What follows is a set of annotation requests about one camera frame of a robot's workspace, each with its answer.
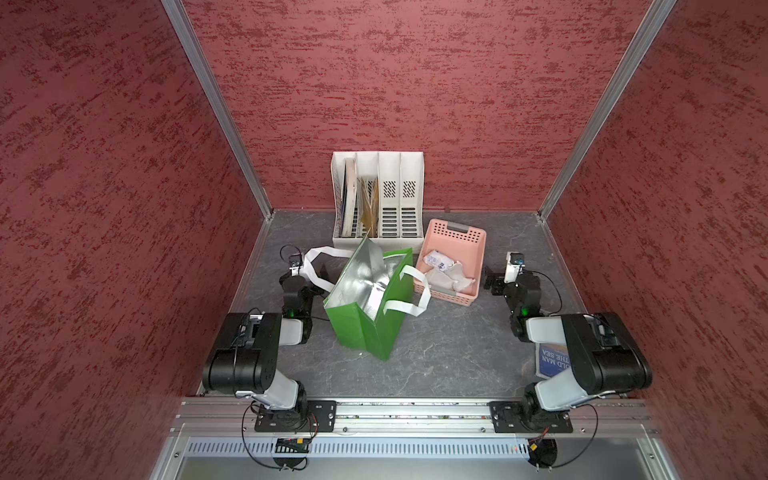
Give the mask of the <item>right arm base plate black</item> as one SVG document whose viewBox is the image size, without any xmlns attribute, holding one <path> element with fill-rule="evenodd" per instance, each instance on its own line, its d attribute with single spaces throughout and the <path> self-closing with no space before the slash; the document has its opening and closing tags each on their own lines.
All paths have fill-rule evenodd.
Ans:
<svg viewBox="0 0 768 480">
<path fill-rule="evenodd" d="M 540 435 L 573 432 L 567 411 L 547 411 L 523 401 L 492 401 L 488 406 L 496 433 Z"/>
</svg>

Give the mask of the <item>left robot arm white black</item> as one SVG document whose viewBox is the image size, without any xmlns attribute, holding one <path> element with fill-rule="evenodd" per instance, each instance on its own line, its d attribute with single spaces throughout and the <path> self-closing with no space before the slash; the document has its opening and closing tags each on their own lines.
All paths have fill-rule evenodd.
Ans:
<svg viewBox="0 0 768 480">
<path fill-rule="evenodd" d="M 279 312 L 230 313 L 225 317 L 211 352 L 202 367 L 206 392 L 249 398 L 279 414 L 307 414 L 303 385 L 282 374 L 278 353 L 282 347 L 307 343 L 312 332 L 314 293 L 297 273 L 283 275 L 283 306 Z"/>
</svg>

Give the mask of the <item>white printed ice pack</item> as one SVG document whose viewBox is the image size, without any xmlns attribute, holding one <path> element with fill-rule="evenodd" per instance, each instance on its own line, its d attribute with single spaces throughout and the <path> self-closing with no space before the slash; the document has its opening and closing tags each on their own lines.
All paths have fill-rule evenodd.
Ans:
<svg viewBox="0 0 768 480">
<path fill-rule="evenodd" d="M 438 250 L 432 250 L 427 253 L 423 261 L 425 264 L 439 271 L 450 270 L 457 264 L 456 260 Z"/>
</svg>

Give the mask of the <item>green insulated delivery bag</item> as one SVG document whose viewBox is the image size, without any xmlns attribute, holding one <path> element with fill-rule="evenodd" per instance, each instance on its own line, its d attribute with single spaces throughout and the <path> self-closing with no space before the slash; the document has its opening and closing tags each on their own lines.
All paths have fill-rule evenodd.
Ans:
<svg viewBox="0 0 768 480">
<path fill-rule="evenodd" d="M 346 261 L 337 281 L 317 273 L 313 262 L 321 255 Z M 389 359 L 405 318 L 425 313 L 432 298 L 426 275 L 414 266 L 412 249 L 385 252 L 368 238 L 353 251 L 308 250 L 299 273 L 328 293 L 323 306 L 340 344 L 382 361 Z"/>
</svg>

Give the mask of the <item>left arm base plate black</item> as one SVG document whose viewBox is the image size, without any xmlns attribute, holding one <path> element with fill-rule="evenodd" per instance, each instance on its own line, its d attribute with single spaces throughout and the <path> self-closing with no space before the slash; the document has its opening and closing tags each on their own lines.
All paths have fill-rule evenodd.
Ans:
<svg viewBox="0 0 768 480">
<path fill-rule="evenodd" d="M 268 410 L 256 404 L 249 410 L 256 416 L 256 432 L 315 434 L 334 430 L 337 406 L 332 400 L 308 400 L 289 410 Z"/>
</svg>

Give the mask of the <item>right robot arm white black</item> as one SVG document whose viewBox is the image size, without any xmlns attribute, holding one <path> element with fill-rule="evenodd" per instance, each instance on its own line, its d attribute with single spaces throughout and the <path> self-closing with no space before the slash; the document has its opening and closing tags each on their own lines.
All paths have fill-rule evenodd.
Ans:
<svg viewBox="0 0 768 480">
<path fill-rule="evenodd" d="M 650 364 L 615 313 L 544 316 L 540 278 L 522 271 L 513 280 L 488 272 L 483 287 L 504 298 L 514 336 L 523 343 L 556 345 L 567 350 L 568 366 L 525 387 L 504 414 L 518 429 L 543 430 L 566 419 L 574 407 L 606 395 L 650 387 Z"/>
</svg>

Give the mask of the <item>white plain ice pack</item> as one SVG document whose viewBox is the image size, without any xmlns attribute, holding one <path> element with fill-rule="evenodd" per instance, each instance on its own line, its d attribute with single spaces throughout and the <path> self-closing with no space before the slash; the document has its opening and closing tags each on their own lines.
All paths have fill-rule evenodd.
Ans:
<svg viewBox="0 0 768 480">
<path fill-rule="evenodd" d="M 474 278 L 464 275 L 464 266 L 460 262 L 454 263 L 445 270 L 432 268 L 426 274 L 426 279 L 433 288 L 439 288 L 455 293 L 470 289 L 475 283 Z"/>
</svg>

